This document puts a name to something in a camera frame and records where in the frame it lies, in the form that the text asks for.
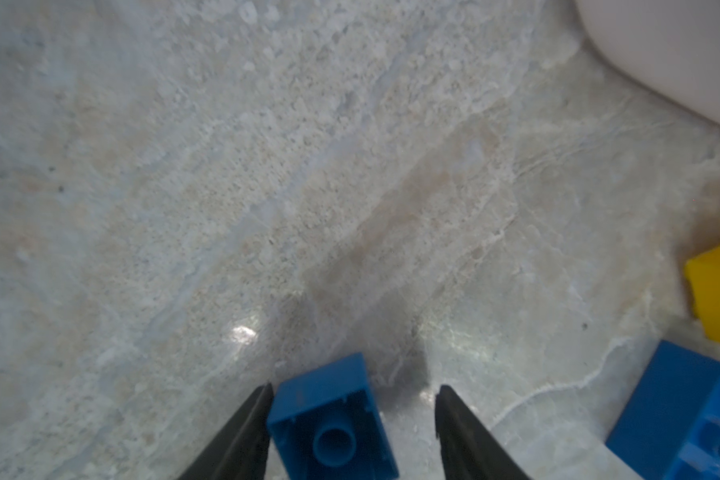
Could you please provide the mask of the white plastic bin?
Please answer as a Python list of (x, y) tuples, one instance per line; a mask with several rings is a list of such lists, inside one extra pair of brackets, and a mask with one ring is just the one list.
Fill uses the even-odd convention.
[(720, 1), (578, 1), (614, 67), (720, 124)]

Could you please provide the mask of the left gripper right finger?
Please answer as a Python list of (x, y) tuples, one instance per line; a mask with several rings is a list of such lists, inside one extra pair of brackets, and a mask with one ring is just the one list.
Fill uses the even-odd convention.
[(440, 387), (434, 415), (447, 480), (530, 479), (450, 385)]

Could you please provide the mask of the blue small brick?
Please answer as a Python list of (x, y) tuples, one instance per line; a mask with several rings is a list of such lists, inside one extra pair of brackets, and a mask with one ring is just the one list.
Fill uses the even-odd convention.
[(266, 427), (291, 479), (399, 477), (360, 353), (283, 382)]

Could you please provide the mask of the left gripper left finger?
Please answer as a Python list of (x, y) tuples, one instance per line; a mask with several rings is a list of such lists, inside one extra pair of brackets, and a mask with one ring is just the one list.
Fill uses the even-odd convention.
[(257, 387), (179, 479), (262, 480), (270, 445), (266, 419), (273, 398), (271, 383)]

